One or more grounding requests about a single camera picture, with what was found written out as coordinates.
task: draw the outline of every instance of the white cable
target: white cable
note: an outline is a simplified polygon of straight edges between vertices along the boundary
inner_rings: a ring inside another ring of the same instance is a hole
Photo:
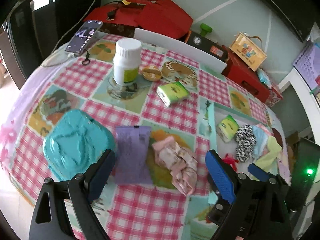
[[[40,65],[40,67],[56,67],[59,66],[63,63],[66,63],[70,58],[75,58],[74,53],[70,53],[70,52],[65,52],[63,50],[65,50],[66,45],[68,43],[62,44],[58,49],[56,49],[53,53],[51,53]],[[47,65],[48,63],[52,62],[54,58],[57,57],[64,57],[64,55],[68,54],[68,56],[66,56],[67,58],[64,61],[61,61],[59,63],[56,64],[52,64],[52,65]]]
[[[56,50],[56,47],[58,46],[59,42],[60,42],[74,27],[76,27],[76,26],[83,20],[83,18],[84,18],[84,17],[87,15],[87,13],[90,11],[90,9],[91,9],[91,7],[92,7],[92,5],[94,4],[95,1],[96,1],[96,0],[93,0],[92,4],[90,5],[90,7],[89,7],[88,10],[86,11],[86,13],[81,17],[81,19],[80,19],[75,25],[73,25],[73,26],[70,28],[70,30],[68,30],[68,31],[58,40],[57,44],[54,46],[54,49],[53,49],[53,51],[51,51],[51,53]]]

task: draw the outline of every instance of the yellow box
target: yellow box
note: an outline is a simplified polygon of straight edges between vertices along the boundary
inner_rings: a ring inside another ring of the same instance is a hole
[[[267,58],[267,55],[254,44],[246,35],[239,33],[230,49],[236,53],[253,71],[256,71],[261,63]]]

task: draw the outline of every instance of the purple cloth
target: purple cloth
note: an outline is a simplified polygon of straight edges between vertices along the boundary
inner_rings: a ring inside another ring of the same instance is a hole
[[[116,127],[116,184],[152,184],[146,158],[151,127]]]

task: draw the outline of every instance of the bottle label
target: bottle label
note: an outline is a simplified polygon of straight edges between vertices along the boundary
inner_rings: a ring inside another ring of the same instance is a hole
[[[138,70],[139,70],[139,67],[130,69],[130,70],[125,70],[123,83],[131,83],[132,81],[134,81],[138,75]]]

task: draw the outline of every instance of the pink cloth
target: pink cloth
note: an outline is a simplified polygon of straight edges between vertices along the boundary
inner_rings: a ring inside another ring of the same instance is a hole
[[[188,148],[180,147],[173,136],[152,145],[155,162],[169,169],[172,184],[184,195],[191,195],[197,182],[197,164],[194,153]]]
[[[265,127],[262,123],[258,123],[256,127],[259,127],[260,129],[262,129],[268,136],[273,136],[273,133],[267,127]]]

